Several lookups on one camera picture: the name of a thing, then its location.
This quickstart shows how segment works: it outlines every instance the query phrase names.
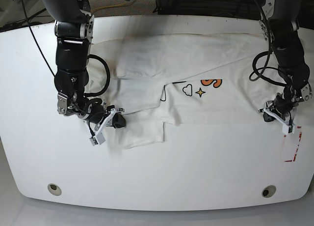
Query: gray floor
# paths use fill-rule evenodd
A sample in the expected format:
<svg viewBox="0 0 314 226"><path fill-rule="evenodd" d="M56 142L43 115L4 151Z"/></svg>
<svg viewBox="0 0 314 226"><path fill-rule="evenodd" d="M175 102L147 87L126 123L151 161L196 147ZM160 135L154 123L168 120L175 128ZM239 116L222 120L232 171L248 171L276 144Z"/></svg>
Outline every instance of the gray floor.
<svg viewBox="0 0 314 226"><path fill-rule="evenodd" d="M0 19L1 19L1 9L6 10L8 6L12 3L13 0L0 0ZM126 15L146 15L152 14L153 10L156 7L156 0L89 0L91 9L95 9L102 6L113 6L126 3L124 6L120 7L111 7L106 8L95 13L96 17L105 17L105 16L126 16ZM39 0L35 5L31 5L32 7L28 10L27 15L31 16L36 12L45 8L43 3ZM33 22L41 22L41 23L50 23L53 21L53 18L50 17L47 11L38 15L39 17L33 19ZM9 11L9 14L5 19L2 19L0 22L0 27L15 22L17 20L23 19L24 13L21 8L21 3L18 1L17 8L14 7Z"/></svg>
<svg viewBox="0 0 314 226"><path fill-rule="evenodd" d="M91 8L101 6L110 6L122 4L124 0L89 0ZM108 8L95 13L96 17L100 16L126 16L126 15L144 15L152 14L156 7L155 0L131 0L131 4L123 7Z"/></svg>

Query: black cable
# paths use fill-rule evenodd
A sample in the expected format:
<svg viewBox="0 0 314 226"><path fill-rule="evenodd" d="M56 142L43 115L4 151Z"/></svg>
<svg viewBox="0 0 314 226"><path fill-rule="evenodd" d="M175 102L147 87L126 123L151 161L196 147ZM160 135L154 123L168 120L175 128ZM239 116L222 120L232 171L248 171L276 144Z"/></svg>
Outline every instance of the black cable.
<svg viewBox="0 0 314 226"><path fill-rule="evenodd" d="M97 96L102 95L108 89L109 84L110 84L110 71L109 71L109 67L108 67L107 63L101 57L91 54L91 55L88 56L88 58L96 59L99 62L101 62L104 65L105 71L106 71L106 74L107 74L106 83L105 83L105 85L104 85L104 87L103 87L103 89L101 91L85 93L84 94L85 97L97 97Z"/></svg>
<svg viewBox="0 0 314 226"><path fill-rule="evenodd" d="M101 113L104 114L105 112L107 112L107 111L102 111L102 112L97 112L97 113L95 113L95 114L92 114L92 113L88 113L88 112L86 112L86 111L83 111L83 110L82 110L81 108L79 108L78 105L75 104L74 102L72 103L72 105L75 106L75 108L78 109L81 113L83 113L83 115L86 115L86 114L87 114L87 115L92 115L92 117L95 116L96 114L101 114Z"/></svg>
<svg viewBox="0 0 314 226"><path fill-rule="evenodd" d="M38 15L41 14L41 13L43 13L43 12L45 12L45 11L46 11L46 9L44 8L44 9L42 9L42 10L36 12L35 14L31 15L31 16L28 18L28 20L31 21L32 19L34 19L34 18L36 18L36 17L40 17L40 16L38 16ZM26 19L22 19L22 20L19 20L19 21L15 21L15 22L13 22L12 24L17 23L17 22L20 22L20 23L18 23L18 24L22 25L22 24L26 23L27 20L26 20Z"/></svg>
<svg viewBox="0 0 314 226"><path fill-rule="evenodd" d="M90 121L89 121L89 120L87 121L87 125L88 125L89 132L90 132L90 134L92 135L92 137L95 136L94 131L93 131L92 128L90 127Z"/></svg>
<svg viewBox="0 0 314 226"><path fill-rule="evenodd" d="M156 8L154 9L153 13L155 12L158 12L158 4L157 4L157 1L156 1Z"/></svg>
<svg viewBox="0 0 314 226"><path fill-rule="evenodd" d="M292 116L291 116L291 112L289 111L289 116L290 116L290 119L289 119L289 126L291 126L293 124L293 120L292 120Z"/></svg>
<svg viewBox="0 0 314 226"><path fill-rule="evenodd" d="M262 68L262 71L261 71L261 72L258 72L258 71L256 70L256 67L254 68L254 66L253 66L254 73L257 75L256 78L254 78L254 79L249 78L249 80L250 80L250 81L253 81L253 82L262 77L262 74L264 73L264 71L265 71L265 69L266 69L266 67L267 67L267 65L268 65L268 62L269 62L269 59L270 59L270 55L271 55L271 53L272 53L272 50L271 50L271 38L270 38L270 28L269 28L268 21L267 21L267 19L266 19L266 16L265 16L265 13L264 13L262 7L259 5L259 2L258 2L257 0L254 0L254 2L255 2L256 6L258 7L258 9L259 9L259 11L260 11L260 13L261 13L261 15L262 15L262 17L263 17L263 22L264 22L264 24L265 24L265 26L266 26L267 38L268 38L268 52L267 52L267 58L266 58L264 67Z"/></svg>
<svg viewBox="0 0 314 226"><path fill-rule="evenodd" d="M277 68L271 67L271 66L267 66L266 69L273 69L273 70L277 70L277 71L278 71ZM253 72L250 74L250 76L249 76L249 79L250 79L250 80L251 80L252 76L253 76L255 73L256 73L256 72L253 71ZM263 80L269 82L269 83L272 84L272 85L277 85L277 86L281 86L281 87L287 86L287 84L284 84L284 83L281 83L281 82L277 82L277 81L271 80L270 78L267 78L267 77L265 77L264 75L261 76L261 79L263 79Z"/></svg>
<svg viewBox="0 0 314 226"><path fill-rule="evenodd" d="M30 24L30 26L42 25L41 22L30 22L29 24ZM0 32L6 32L9 30L14 30L14 29L18 29L18 28L25 28L25 27L28 27L28 25L21 26L20 24L7 24L7 25L4 25L3 27L0 28Z"/></svg>
<svg viewBox="0 0 314 226"><path fill-rule="evenodd" d="M86 115L87 114L87 111L88 111L88 108L91 104L98 104L100 105L102 103L102 99L100 98L93 98L93 99L90 99L88 102L86 102L84 108L83 108L83 111L82 111L82 115Z"/></svg>
<svg viewBox="0 0 314 226"><path fill-rule="evenodd" d="M51 17L51 16L35 16L32 19L30 19L30 21L32 21L34 18L40 18L40 17Z"/></svg>
<svg viewBox="0 0 314 226"><path fill-rule="evenodd" d="M55 77L55 75L54 75L53 71L51 70L51 68L50 68L50 66L49 66L49 64L48 64L48 62L47 62L47 60L46 60L46 58L45 58L43 52L41 51L41 49L40 49L40 47L39 47L39 45L38 45L38 43L37 43L37 40L36 40L36 38L35 38L35 35L34 35L33 31L31 30L31 27L30 27L30 25L29 25L29 21L28 21L28 18L27 18L26 10L25 10L24 0L21 0L21 1L22 1L23 11L24 11L24 15L25 15L25 20L26 20L26 22L27 22L29 31L30 31L31 35L33 36L34 41L35 41L35 43L36 43L36 45L37 45L37 47L38 47L38 50L40 51L41 56L42 56L43 59L45 60L45 62L46 62L46 64L47 64L47 66L48 66L50 72L51 72L52 75Z"/></svg>

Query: folded fabric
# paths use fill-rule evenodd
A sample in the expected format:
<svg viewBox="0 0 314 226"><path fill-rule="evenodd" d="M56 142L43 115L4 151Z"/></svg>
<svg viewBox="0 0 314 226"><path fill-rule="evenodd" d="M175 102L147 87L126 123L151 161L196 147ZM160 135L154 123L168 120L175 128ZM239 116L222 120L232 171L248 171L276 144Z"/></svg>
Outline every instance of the folded fabric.
<svg viewBox="0 0 314 226"><path fill-rule="evenodd" d="M102 57L111 72L101 98L126 110L125 128L106 128L107 144L130 148L164 141L165 122L262 123L257 109L281 91L248 80L253 58L266 48L262 37L249 34L159 35L93 45L91 54ZM86 91L101 90L103 66L91 59L88 72Z"/></svg>
<svg viewBox="0 0 314 226"><path fill-rule="evenodd" d="M111 73L100 97L128 114L158 107L166 84L252 57L265 47L262 37L249 34L172 34L106 41L93 45L91 54L102 57ZM101 90L103 65L90 59L87 69L86 91Z"/></svg>

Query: white table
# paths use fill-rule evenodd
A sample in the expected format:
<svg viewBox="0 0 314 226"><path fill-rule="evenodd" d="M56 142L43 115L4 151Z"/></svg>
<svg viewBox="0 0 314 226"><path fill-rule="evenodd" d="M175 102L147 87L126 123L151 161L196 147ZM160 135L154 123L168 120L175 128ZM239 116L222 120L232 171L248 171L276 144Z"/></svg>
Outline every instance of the white table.
<svg viewBox="0 0 314 226"><path fill-rule="evenodd" d="M53 25L33 30L56 71ZM260 33L260 27L255 21L216 17L109 17L96 20L93 42L219 32ZM310 53L314 33L301 29L300 37ZM29 30L2 33L0 42L0 134L17 187L26 197L111 209L181 211L276 203L307 192L314 173L314 129L309 126L303 127L298 161L288 164L281 158L283 134L276 122L166 125L165 143L129 150L92 147L81 120L57 113L53 79ZM310 54L306 62L314 67ZM50 194L50 183L62 195ZM277 192L263 198L268 185L275 185Z"/></svg>
<svg viewBox="0 0 314 226"><path fill-rule="evenodd" d="M35 200L20 194L0 143L3 226L312 226L313 207L313 191L294 201L198 212L108 210Z"/></svg>

